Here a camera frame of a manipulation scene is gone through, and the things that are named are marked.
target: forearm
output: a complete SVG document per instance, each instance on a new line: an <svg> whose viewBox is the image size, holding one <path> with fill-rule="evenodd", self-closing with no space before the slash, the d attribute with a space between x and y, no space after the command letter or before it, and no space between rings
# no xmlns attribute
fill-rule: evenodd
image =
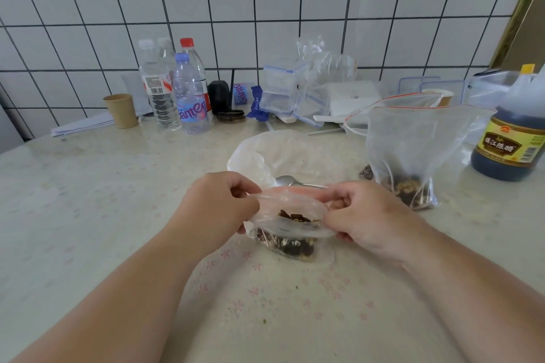
<svg viewBox="0 0 545 363"><path fill-rule="evenodd" d="M12 363L159 361L196 263L163 230Z"/></svg>
<svg viewBox="0 0 545 363"><path fill-rule="evenodd" d="M428 227L404 265L469 360L543 361L544 298L497 264Z"/></svg>

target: red bottle cap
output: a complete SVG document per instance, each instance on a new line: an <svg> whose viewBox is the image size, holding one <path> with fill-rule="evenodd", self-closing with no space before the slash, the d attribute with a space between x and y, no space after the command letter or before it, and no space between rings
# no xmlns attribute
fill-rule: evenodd
<svg viewBox="0 0 545 363"><path fill-rule="evenodd" d="M193 38L181 38L180 43L182 48L192 48L195 46Z"/></svg>

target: person's left hand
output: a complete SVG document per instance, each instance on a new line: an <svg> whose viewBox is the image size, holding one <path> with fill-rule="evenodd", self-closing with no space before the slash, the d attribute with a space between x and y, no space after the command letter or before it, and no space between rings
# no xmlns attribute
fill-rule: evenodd
<svg viewBox="0 0 545 363"><path fill-rule="evenodd" d="M187 242L198 261L227 243L259 211L261 188L237 172L212 172L195 181L165 229Z"/></svg>

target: barcode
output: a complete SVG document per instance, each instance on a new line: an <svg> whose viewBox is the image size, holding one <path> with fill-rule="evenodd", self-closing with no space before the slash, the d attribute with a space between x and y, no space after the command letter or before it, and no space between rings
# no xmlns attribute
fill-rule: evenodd
<svg viewBox="0 0 545 363"><path fill-rule="evenodd" d="M522 155L521 162L530 162L533 159L536 151L537 151L537 147L528 148L526 152L524 152L524 155Z"/></svg>
<svg viewBox="0 0 545 363"><path fill-rule="evenodd" d="M162 88L163 82L160 77L147 77L146 83L148 88Z"/></svg>

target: paper cup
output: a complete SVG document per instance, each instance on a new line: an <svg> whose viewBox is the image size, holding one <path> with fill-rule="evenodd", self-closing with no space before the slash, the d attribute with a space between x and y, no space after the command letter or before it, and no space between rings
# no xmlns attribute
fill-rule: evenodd
<svg viewBox="0 0 545 363"><path fill-rule="evenodd" d="M441 95L443 95L437 107L448 106L448 104L450 104L450 101L454 95L453 92L447 91L445 89L423 89L422 93L440 93Z"/></svg>
<svg viewBox="0 0 545 363"><path fill-rule="evenodd" d="M118 128L127 129L138 125L132 95L116 93L102 99Z"/></svg>

